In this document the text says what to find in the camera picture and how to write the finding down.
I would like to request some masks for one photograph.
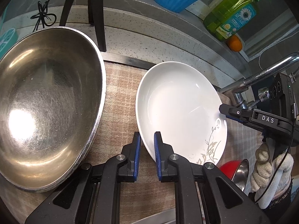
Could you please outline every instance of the dish soap bottle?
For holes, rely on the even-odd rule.
[[[259,0],[223,0],[204,19],[204,26],[219,41],[225,41],[258,12]]]

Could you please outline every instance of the white knit glove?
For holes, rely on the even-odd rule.
[[[263,143],[255,152],[256,162],[253,173],[250,176],[252,190],[256,192],[255,200],[257,200],[268,186],[274,171],[277,169],[285,153],[279,155],[272,163],[270,163],[269,148]],[[261,209],[266,209],[272,200],[279,198],[285,193],[290,186],[291,170],[293,167],[293,157],[287,154],[279,170],[277,171],[270,187],[264,196],[258,201]]]

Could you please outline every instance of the faucet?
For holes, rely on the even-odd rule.
[[[231,100],[231,103],[234,107],[247,109],[247,104],[243,99],[241,93],[248,90],[248,87],[264,80],[267,77],[270,77],[284,68],[287,69],[292,66],[294,63],[299,61],[299,53],[291,53],[282,60],[276,62],[274,65],[269,66],[268,68],[262,70],[261,72],[252,75],[248,78],[241,78],[238,81],[235,81],[228,86],[219,89],[219,93],[223,93],[228,96]]]

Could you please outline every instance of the plaid tablecloth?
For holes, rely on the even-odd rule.
[[[138,131],[135,117],[135,97],[139,82],[146,70],[105,63],[107,94],[101,122],[94,143],[84,161],[92,165],[106,162],[121,152],[122,146],[131,143]],[[219,95],[223,103],[230,103]],[[223,163],[247,158],[250,171],[258,148],[258,132],[238,122],[227,120],[228,137],[225,151],[218,166]],[[0,196],[13,216],[24,223],[27,216],[51,193],[27,193],[16,189],[0,176]],[[155,213],[174,208],[173,183],[160,183],[156,165],[144,145],[141,146],[139,175],[136,183],[122,183],[120,223],[127,224]]]

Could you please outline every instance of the orange fruit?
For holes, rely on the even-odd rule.
[[[232,35],[226,41],[227,46],[235,52],[240,52],[242,50],[242,42],[236,35]]]

